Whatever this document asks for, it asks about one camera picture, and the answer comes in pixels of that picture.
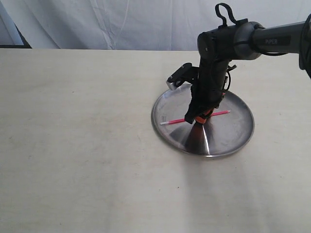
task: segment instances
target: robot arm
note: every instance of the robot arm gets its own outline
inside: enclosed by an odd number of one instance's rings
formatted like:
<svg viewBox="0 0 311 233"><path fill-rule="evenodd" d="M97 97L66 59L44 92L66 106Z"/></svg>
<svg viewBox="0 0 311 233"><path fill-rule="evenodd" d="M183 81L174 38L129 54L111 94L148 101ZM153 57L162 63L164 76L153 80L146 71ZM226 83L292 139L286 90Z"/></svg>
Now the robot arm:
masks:
<svg viewBox="0 0 311 233"><path fill-rule="evenodd" d="M219 6L227 9L234 25L227 25ZM167 80L172 90L183 82L192 84L186 122L193 123L196 120L204 123L219 106L230 87L229 72L236 68L229 66L232 60L255 60L262 54L279 56L298 53L300 68L305 69L311 78L311 15L305 22L264 28L248 19L236 20L230 6L225 3L217 4L215 10L223 24L198 36L199 67L193 67L191 63L184 64Z"/></svg>

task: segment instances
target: white table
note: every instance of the white table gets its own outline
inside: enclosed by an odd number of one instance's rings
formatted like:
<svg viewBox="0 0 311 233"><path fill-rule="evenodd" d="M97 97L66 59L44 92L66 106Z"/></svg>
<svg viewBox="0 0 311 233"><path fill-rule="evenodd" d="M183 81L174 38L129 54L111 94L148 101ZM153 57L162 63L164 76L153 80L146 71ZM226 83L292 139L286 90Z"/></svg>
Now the white table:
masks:
<svg viewBox="0 0 311 233"><path fill-rule="evenodd" d="M297 55L237 61L255 133L233 156L172 149L150 113L197 52L0 50L1 233L305 233L311 82Z"/></svg>

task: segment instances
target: metal plate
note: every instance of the metal plate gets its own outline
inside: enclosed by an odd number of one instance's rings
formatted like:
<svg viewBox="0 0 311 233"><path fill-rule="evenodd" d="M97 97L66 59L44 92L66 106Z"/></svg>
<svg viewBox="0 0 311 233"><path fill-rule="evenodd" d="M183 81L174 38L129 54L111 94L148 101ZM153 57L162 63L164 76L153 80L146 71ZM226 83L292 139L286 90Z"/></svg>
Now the metal plate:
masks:
<svg viewBox="0 0 311 233"><path fill-rule="evenodd" d="M151 118L158 134L179 150L206 157L227 156L245 146L254 132L254 118L244 101L230 91L214 110L230 110L228 114L212 116L204 125L160 125L184 117L191 100L190 87L191 84L184 84L177 90L168 90L155 102Z"/></svg>

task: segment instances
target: pink straw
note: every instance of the pink straw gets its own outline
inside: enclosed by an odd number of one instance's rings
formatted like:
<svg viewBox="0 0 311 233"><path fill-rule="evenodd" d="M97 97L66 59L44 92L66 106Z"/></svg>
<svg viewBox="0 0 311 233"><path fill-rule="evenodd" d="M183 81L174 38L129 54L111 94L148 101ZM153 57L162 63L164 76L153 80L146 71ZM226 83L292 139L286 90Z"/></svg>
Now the pink straw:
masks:
<svg viewBox="0 0 311 233"><path fill-rule="evenodd" d="M230 113L230 110L212 113L210 116L213 117L213 116L218 116L218 115L227 114L227 113ZM165 121L165 122L161 122L160 125L173 125L173 124L178 124L178 123L182 123L182 122L185 122L185 119Z"/></svg>

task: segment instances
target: round metal tray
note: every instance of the round metal tray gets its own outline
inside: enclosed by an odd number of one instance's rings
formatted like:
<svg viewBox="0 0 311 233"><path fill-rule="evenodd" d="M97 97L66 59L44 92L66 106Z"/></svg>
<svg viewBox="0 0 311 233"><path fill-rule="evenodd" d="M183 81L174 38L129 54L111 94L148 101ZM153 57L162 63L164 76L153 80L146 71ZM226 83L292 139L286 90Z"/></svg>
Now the round metal tray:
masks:
<svg viewBox="0 0 311 233"><path fill-rule="evenodd" d="M212 116L202 125L182 122L161 125L161 122L183 118L191 100L191 84L168 90L155 102L152 124L158 134L173 147L206 157L233 154L244 147L254 132L254 118L242 99L228 91L218 109L230 113Z"/></svg>

